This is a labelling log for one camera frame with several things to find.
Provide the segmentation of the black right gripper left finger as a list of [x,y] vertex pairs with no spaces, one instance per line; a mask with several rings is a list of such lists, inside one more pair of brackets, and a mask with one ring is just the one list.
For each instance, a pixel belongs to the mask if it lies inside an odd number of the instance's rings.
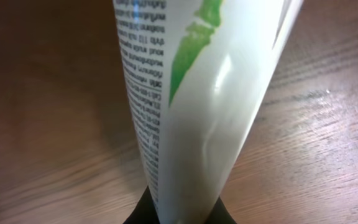
[[160,224],[154,201],[148,187],[144,190],[135,209],[123,224]]

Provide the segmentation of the white cream tube gold cap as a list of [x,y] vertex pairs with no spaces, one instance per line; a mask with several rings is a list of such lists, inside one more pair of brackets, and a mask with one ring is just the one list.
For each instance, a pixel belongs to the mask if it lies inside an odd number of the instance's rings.
[[114,0],[160,223],[203,223],[241,152],[302,0]]

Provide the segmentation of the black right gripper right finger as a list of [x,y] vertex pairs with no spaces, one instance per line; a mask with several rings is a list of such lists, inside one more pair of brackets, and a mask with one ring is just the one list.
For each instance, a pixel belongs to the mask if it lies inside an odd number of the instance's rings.
[[237,224],[219,197],[205,224]]

